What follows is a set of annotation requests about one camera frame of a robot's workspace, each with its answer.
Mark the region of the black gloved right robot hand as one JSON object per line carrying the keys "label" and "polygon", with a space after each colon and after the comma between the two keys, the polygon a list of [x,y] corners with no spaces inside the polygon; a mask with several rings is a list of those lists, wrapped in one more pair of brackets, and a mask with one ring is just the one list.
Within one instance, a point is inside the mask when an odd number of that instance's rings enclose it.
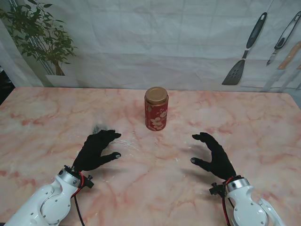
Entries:
{"label": "black gloved right robot hand", "polygon": [[226,154],[223,147],[215,140],[213,136],[208,133],[200,132],[194,134],[192,137],[206,144],[211,151],[211,162],[193,157],[190,162],[199,166],[207,172],[211,172],[220,179],[228,180],[230,177],[235,177],[237,174]]}

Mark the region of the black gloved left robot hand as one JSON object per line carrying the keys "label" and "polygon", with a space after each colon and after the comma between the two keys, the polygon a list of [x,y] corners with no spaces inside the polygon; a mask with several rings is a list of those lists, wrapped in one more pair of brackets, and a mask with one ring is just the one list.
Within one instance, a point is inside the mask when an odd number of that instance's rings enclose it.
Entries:
{"label": "black gloved left robot hand", "polygon": [[100,166],[121,157],[118,152],[103,155],[103,150],[121,134],[115,130],[100,130],[96,134],[89,135],[84,142],[81,151],[78,153],[72,167],[75,171],[92,171]]}

